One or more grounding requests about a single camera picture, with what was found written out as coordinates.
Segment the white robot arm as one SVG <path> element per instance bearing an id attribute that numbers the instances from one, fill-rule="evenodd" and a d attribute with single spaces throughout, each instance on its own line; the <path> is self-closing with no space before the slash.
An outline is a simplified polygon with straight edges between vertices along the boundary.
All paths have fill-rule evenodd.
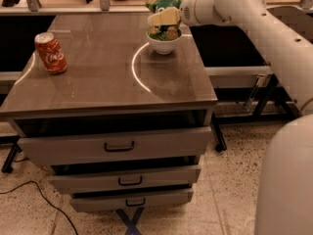
<path id="1" fill-rule="evenodd" d="M 313 45 L 276 19 L 263 0 L 183 0 L 148 25 L 235 25 L 252 42 L 301 117 L 282 127 L 264 156 L 255 235 L 313 235 Z"/>

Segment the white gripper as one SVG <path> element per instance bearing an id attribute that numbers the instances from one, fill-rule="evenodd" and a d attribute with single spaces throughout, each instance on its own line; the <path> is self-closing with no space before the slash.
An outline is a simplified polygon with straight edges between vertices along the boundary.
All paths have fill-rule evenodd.
<path id="1" fill-rule="evenodd" d="M 175 25 L 180 21 L 188 26 L 223 24 L 222 17 L 214 8 L 214 0 L 183 0 L 180 12 L 176 7 L 168 7 L 148 16 L 149 26 Z"/>

